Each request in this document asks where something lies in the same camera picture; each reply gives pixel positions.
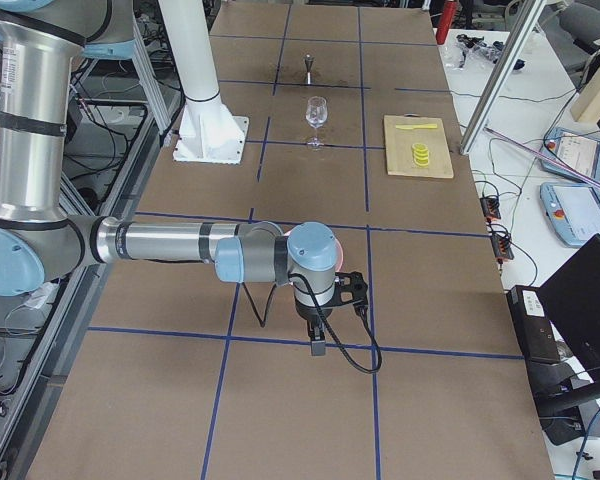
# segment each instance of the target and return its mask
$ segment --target brown table surface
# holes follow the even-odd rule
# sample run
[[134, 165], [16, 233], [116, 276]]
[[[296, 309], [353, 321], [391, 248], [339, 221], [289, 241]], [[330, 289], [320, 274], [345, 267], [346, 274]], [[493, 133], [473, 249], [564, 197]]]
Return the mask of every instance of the brown table surface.
[[[28, 478], [553, 478], [468, 159], [452, 153], [453, 180], [386, 175], [385, 114], [460, 140], [428, 16], [230, 2], [211, 40], [224, 102], [250, 117], [242, 163], [163, 149], [136, 219], [328, 224], [370, 284], [384, 366], [312, 358], [289, 288], [260, 329], [212, 266], [120, 263]], [[318, 152], [311, 95], [329, 104]], [[353, 312], [332, 317], [368, 365]]]

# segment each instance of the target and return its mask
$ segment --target white pillar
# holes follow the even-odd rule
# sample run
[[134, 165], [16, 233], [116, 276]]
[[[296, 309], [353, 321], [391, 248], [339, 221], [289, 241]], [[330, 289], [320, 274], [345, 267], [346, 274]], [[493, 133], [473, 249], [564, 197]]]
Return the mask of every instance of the white pillar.
[[186, 104], [174, 159], [240, 163], [249, 125], [222, 103], [202, 0], [159, 0]]

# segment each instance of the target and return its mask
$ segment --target blue tape line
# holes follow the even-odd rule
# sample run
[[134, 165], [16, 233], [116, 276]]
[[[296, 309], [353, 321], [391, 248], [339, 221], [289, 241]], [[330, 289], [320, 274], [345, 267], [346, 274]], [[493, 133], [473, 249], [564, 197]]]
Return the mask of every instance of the blue tape line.
[[415, 233], [419, 235], [443, 235], [448, 237], [473, 237], [473, 238], [490, 238], [488, 233], [467, 233], [467, 232], [438, 232], [435, 230], [407, 230], [409, 233]]
[[[223, 222], [236, 222], [246, 223], [249, 221], [248, 218], [233, 218], [233, 217], [214, 217], [207, 215], [184, 215], [179, 213], [161, 213], [161, 212], [136, 212], [136, 215], [148, 216], [148, 217], [164, 217], [164, 218], [183, 218], [191, 220], [217, 220]], [[303, 222], [291, 222], [288, 220], [271, 220], [271, 219], [259, 219], [254, 220], [256, 222], [269, 221], [273, 223], [280, 223], [282, 225], [300, 225]], [[337, 223], [326, 224], [330, 228], [341, 228], [343, 230], [366, 230], [367, 228], [372, 232], [402, 232], [402, 233], [413, 233], [416, 235], [442, 235], [449, 237], [470, 237], [470, 238], [490, 238], [487, 233], [468, 233], [468, 232], [440, 232], [436, 230], [415, 230], [412, 228], [394, 228], [394, 227], [372, 227], [362, 225], [342, 225]]]
[[407, 47], [437, 47], [435, 43], [413, 43], [413, 42], [376, 42], [367, 40], [362, 43], [368, 43], [370, 45], [404, 45]]
[[[127, 333], [131, 335], [155, 335], [161, 337], [180, 337], [180, 338], [200, 338], [204, 340], [231, 340], [234, 342], [246, 343], [270, 343], [274, 345], [301, 345], [309, 346], [308, 341], [302, 340], [287, 340], [283, 338], [266, 338], [266, 337], [247, 337], [241, 335], [218, 335], [212, 333], [195, 333], [195, 332], [176, 332], [169, 330], [148, 330], [142, 328], [125, 328], [125, 327], [97, 327], [90, 326], [87, 330], [91, 332], [109, 332], [109, 333]], [[335, 343], [327, 342], [327, 347], [337, 348]], [[346, 348], [352, 350], [370, 350], [368, 345], [356, 345], [352, 343], [343, 343]]]
[[284, 53], [284, 44], [287, 38], [287, 29], [289, 28], [289, 19], [291, 18], [291, 5], [287, 8], [287, 20], [284, 23], [284, 32], [282, 33], [282, 43], [280, 45], [280, 55], [278, 56], [278, 66], [276, 67], [276, 78], [273, 84], [272, 95], [276, 94], [278, 88], [278, 78], [280, 78], [280, 64], [282, 63], [282, 54]]
[[[375, 335], [375, 313], [374, 313], [374, 298], [373, 298], [373, 257], [371, 255], [371, 229], [369, 225], [365, 228], [367, 234], [367, 278], [369, 280], [369, 327]], [[374, 350], [371, 350], [372, 368], [376, 368], [376, 356]], [[376, 480], [382, 478], [382, 456], [380, 454], [380, 412], [378, 406], [378, 376], [373, 375], [373, 430], [375, 436], [376, 449]]]
[[379, 41], [363, 41], [360, 40], [324, 40], [318, 38], [302, 38], [302, 37], [263, 37], [263, 36], [249, 36], [249, 35], [227, 35], [227, 34], [212, 34], [210, 37], [216, 38], [244, 38], [244, 39], [256, 39], [256, 40], [293, 40], [296, 42], [322, 42], [322, 43], [364, 43], [370, 45], [405, 45], [410, 47], [437, 47], [434, 43], [413, 43], [413, 42], [379, 42]]
[[281, 37], [264, 37], [264, 36], [249, 36], [249, 35], [229, 35], [229, 34], [209, 34], [211, 38], [245, 38], [256, 40], [282, 40]]
[[427, 88], [394, 88], [398, 92], [416, 92], [416, 93], [451, 93], [450, 90], [436, 90]]
[[[247, 85], [280, 85], [285, 87], [306, 87], [307, 85], [304, 83], [291, 83], [291, 82], [267, 82], [264, 80], [231, 80], [231, 79], [223, 79], [218, 80], [218, 83], [241, 83]], [[359, 89], [364, 88], [365, 90], [371, 90], [371, 87], [361, 87], [360, 85], [351, 86], [351, 85], [329, 85], [322, 83], [312, 83], [312, 87], [320, 87], [320, 88], [352, 88]]]
[[91, 332], [109, 332], [109, 333], [130, 333], [134, 335], [156, 335], [161, 337], [184, 337], [184, 338], [202, 338], [205, 340], [226, 340], [226, 335], [216, 335], [212, 333], [194, 333], [194, 332], [173, 332], [167, 330], [147, 330], [143, 328], [123, 328], [123, 327], [97, 327], [89, 326], [87, 330]]
[[380, 453], [380, 407], [378, 402], [378, 376], [372, 375], [373, 387], [373, 436], [376, 450], [376, 480], [382, 480], [382, 455]]
[[357, 40], [322, 40], [317, 38], [287, 38], [287, 40], [293, 40], [294, 42], [322, 42], [322, 43], [358, 43]]
[[414, 353], [419, 355], [439, 355], [444, 357], [491, 358], [494, 360], [524, 360], [522, 355], [502, 353], [458, 352], [454, 350], [431, 350], [427, 348], [382, 347], [383, 352]]
[[[294, 146], [299, 146], [299, 147], [306, 147], [306, 143], [302, 143], [302, 142], [289, 142], [289, 141], [285, 141], [285, 140], [269, 140], [267, 141], [267, 143], [270, 143], [272, 145], [294, 145]], [[349, 148], [349, 149], [355, 149], [355, 150], [362, 150], [364, 147], [363, 146], [355, 146], [355, 145], [338, 145], [335, 143], [326, 143], [324, 145], [327, 148]]]
[[[95, 327], [90, 326], [89, 331], [93, 332], [112, 332], [112, 333], [128, 333], [133, 335], [157, 335], [163, 337], [186, 337], [186, 338], [201, 338], [207, 340], [232, 340], [238, 342], [249, 343], [272, 343], [276, 345], [309, 345], [309, 342], [301, 340], [286, 340], [281, 338], [264, 338], [264, 337], [245, 337], [234, 335], [215, 335], [211, 333], [192, 333], [192, 332], [173, 332], [162, 330], [145, 330], [141, 328], [121, 328], [121, 327]], [[336, 348], [336, 344], [327, 343], [328, 347]], [[371, 350], [368, 345], [344, 344], [345, 347], [354, 350]], [[383, 352], [393, 353], [413, 353], [420, 355], [441, 355], [447, 357], [471, 357], [471, 358], [493, 358], [497, 360], [524, 360], [522, 355], [509, 355], [502, 353], [480, 353], [480, 352], [460, 352], [455, 350], [432, 350], [426, 348], [408, 348], [408, 347], [389, 347], [382, 346]]]
[[184, 215], [181, 213], [161, 213], [161, 212], [136, 212], [136, 215], [142, 215], [146, 217], [163, 217], [163, 218], [184, 218], [189, 220], [220, 220], [222, 222], [246, 222], [246, 218], [233, 218], [233, 217], [213, 217], [208, 215]]
[[362, 117], [362, 160], [364, 167], [364, 209], [367, 213], [370, 211], [369, 207], [369, 165], [367, 162], [367, 120], [365, 117], [364, 110], [364, 72], [362, 68], [362, 21], [360, 20], [360, 9], [357, 9], [358, 13], [358, 51], [360, 56], [360, 106], [361, 106], [361, 117]]
[[227, 368], [227, 359], [229, 358], [229, 345], [231, 344], [231, 331], [233, 330], [233, 322], [236, 316], [238, 306], [238, 293], [240, 285], [236, 284], [236, 290], [233, 294], [233, 306], [231, 307], [231, 317], [229, 318], [229, 327], [227, 328], [227, 339], [224, 343], [224, 353], [222, 354], [222, 364], [220, 366], [220, 375], [218, 377], [218, 385], [216, 387], [216, 397], [213, 401], [213, 412], [211, 414], [211, 422], [209, 422], [209, 434], [207, 436], [207, 446], [204, 452], [204, 461], [202, 463], [202, 471], [200, 480], [205, 480], [207, 477], [207, 469], [209, 467], [209, 457], [211, 455], [211, 444], [213, 443], [213, 433], [216, 427], [216, 419], [218, 418], [218, 407], [220, 405], [220, 394], [222, 393], [222, 384], [224, 382], [224, 374]]
[[271, 125], [271, 117], [267, 117], [267, 126], [264, 129], [264, 140], [262, 141], [262, 150], [260, 151], [260, 164], [258, 165], [258, 173], [256, 180], [259, 182], [262, 175], [262, 165], [264, 163], [264, 152], [267, 149], [267, 138], [269, 137], [269, 126]]
[[248, 85], [273, 85], [273, 82], [264, 80], [218, 80], [218, 83], [246, 83]]

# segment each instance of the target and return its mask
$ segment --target wine glass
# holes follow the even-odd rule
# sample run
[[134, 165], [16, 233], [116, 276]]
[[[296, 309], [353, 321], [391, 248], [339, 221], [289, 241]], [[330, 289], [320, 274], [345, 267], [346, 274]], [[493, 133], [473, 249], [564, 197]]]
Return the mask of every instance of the wine glass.
[[313, 150], [318, 150], [324, 145], [318, 138], [318, 128], [327, 121], [327, 100], [322, 97], [311, 97], [307, 101], [307, 114], [305, 118], [315, 132], [314, 136], [307, 142], [307, 146]]

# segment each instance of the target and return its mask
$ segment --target metal base plate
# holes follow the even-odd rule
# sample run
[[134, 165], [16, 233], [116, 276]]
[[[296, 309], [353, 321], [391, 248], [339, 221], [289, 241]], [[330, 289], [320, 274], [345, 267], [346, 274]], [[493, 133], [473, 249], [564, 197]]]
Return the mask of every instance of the metal base plate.
[[[247, 138], [249, 118], [234, 116], [233, 119], [244, 133], [244, 138]], [[231, 140], [220, 148], [203, 152], [199, 136], [180, 137], [173, 152], [173, 159], [178, 162], [228, 163], [237, 165], [242, 159], [244, 144], [243, 140]]]

